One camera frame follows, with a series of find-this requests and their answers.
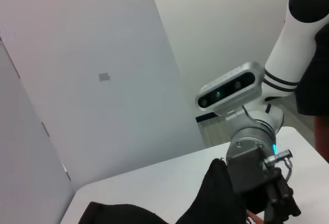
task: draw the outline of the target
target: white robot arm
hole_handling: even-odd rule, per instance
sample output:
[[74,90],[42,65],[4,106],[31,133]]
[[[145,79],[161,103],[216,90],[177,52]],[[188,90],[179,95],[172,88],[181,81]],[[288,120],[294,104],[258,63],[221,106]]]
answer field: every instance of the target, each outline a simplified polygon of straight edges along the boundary
[[[265,210],[265,223],[283,223],[301,214],[287,184],[292,154],[276,151],[284,114],[265,99],[293,93],[315,54],[315,35],[327,23],[329,0],[289,0],[285,25],[265,69],[246,63],[205,85],[196,97],[200,110],[226,117],[231,135],[226,161],[233,189],[252,212]],[[278,161],[289,168],[286,179],[275,167]]]
[[273,107],[263,117],[267,97],[288,96],[297,87],[316,51],[315,35],[329,23],[329,0],[289,0],[285,25],[265,65],[262,96],[246,105],[255,119],[264,119],[277,133],[283,113]]

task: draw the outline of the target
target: black cloth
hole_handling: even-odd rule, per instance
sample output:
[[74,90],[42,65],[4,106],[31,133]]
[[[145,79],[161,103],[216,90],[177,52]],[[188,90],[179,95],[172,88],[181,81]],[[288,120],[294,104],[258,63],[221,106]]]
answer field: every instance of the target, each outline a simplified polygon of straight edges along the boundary
[[329,24],[315,36],[316,52],[296,89],[297,110],[303,115],[329,115]]
[[[214,159],[190,208],[176,224],[245,224],[246,207],[233,193],[224,161]],[[156,214],[130,204],[91,202],[79,224],[167,224]]]

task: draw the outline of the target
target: black stripe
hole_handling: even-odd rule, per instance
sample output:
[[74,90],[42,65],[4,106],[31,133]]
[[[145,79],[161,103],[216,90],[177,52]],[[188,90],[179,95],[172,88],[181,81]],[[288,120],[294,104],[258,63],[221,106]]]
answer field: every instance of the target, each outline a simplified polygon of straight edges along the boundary
[[211,112],[211,113],[208,113],[208,114],[205,114],[205,115],[198,116],[195,119],[196,119],[196,122],[199,123],[199,122],[202,122],[202,121],[205,121],[205,120],[215,118],[217,116],[218,116],[217,114],[215,114],[214,112]]
[[273,135],[271,136],[271,134],[268,133],[268,131],[266,131],[265,129],[262,129],[262,128],[260,128],[260,127],[256,127],[256,126],[246,126],[246,127],[243,127],[243,128],[241,128],[241,129],[237,130],[237,131],[233,134],[233,136],[231,136],[231,137],[233,138],[238,132],[240,132],[240,131],[242,131],[242,130],[244,130],[244,129],[248,129],[248,128],[253,128],[253,129],[261,130],[261,131],[263,131],[264,133],[266,133],[270,138],[273,138],[273,137],[274,137],[274,139],[275,139],[275,134],[273,134]]
[[276,76],[270,74],[266,69],[265,69],[265,74],[270,77],[271,79],[281,83],[281,84],[285,84],[285,85],[289,85],[289,86],[297,86],[298,85],[298,82],[295,83],[295,82],[288,82],[288,81],[285,81],[285,80],[282,80],[282,79],[279,79],[277,78]]
[[265,122],[264,120],[259,120],[259,119],[255,119],[255,120],[258,121],[258,122],[260,122],[262,125],[267,125],[268,128],[269,128],[273,133],[275,133],[274,130],[273,130],[273,128],[272,128],[272,126],[270,126],[270,124],[268,124],[268,123]]
[[281,127],[283,126],[283,122],[284,122],[284,114],[283,114],[283,119],[282,119],[282,122],[281,122],[281,125],[280,125],[280,128],[279,130],[281,129]]
[[21,76],[20,76],[20,74],[19,74],[19,71],[17,71],[17,68],[16,68],[14,62],[12,61],[12,59],[11,59],[9,53],[8,53],[8,50],[7,50],[6,46],[5,46],[5,44],[3,44],[3,46],[4,46],[4,49],[5,49],[5,51],[6,51],[6,54],[8,55],[8,58],[9,58],[9,60],[10,60],[10,62],[11,62],[11,65],[14,67],[14,70],[15,70],[15,72],[16,72],[18,78],[21,79]]
[[272,101],[272,100],[274,100],[274,99],[277,99],[277,98],[280,98],[280,97],[267,97],[267,98],[265,98],[265,102],[269,102],[269,101]]
[[45,124],[44,124],[43,122],[41,122],[41,124],[42,124],[43,129],[45,130],[47,136],[50,137],[50,135],[49,135],[49,133],[48,133],[48,131],[47,131],[47,128],[46,128]]
[[265,84],[267,84],[268,86],[271,86],[271,87],[274,88],[274,89],[277,89],[277,90],[280,90],[280,91],[284,91],[284,92],[294,92],[294,90],[296,89],[296,88],[294,88],[294,89],[282,88],[282,87],[280,87],[280,86],[278,86],[278,85],[275,85],[275,84],[269,82],[269,81],[266,80],[266,79],[264,79],[263,82],[264,82]]
[[269,111],[271,110],[271,107],[272,107],[271,104],[268,104],[268,105],[267,105],[266,110],[265,110],[265,112],[266,112],[267,114],[268,114]]
[[66,172],[66,175],[67,175],[68,179],[71,181],[71,177],[69,176],[68,172]]

